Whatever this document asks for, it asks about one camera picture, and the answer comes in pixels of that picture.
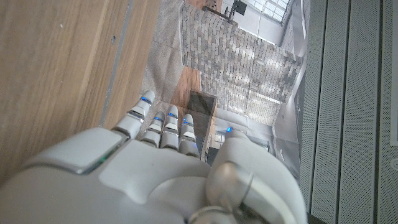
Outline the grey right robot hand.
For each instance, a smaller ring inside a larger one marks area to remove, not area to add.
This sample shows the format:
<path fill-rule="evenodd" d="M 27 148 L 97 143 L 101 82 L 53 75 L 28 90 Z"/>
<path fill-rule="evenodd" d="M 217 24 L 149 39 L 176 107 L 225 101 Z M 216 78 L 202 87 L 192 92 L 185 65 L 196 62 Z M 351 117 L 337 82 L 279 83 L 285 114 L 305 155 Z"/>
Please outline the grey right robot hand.
<path fill-rule="evenodd" d="M 112 129 L 80 132 L 29 159 L 1 186 L 2 223 L 306 223 L 288 168 L 228 128 L 212 164 L 193 118 L 170 106 L 140 128 L 145 92 Z"/>

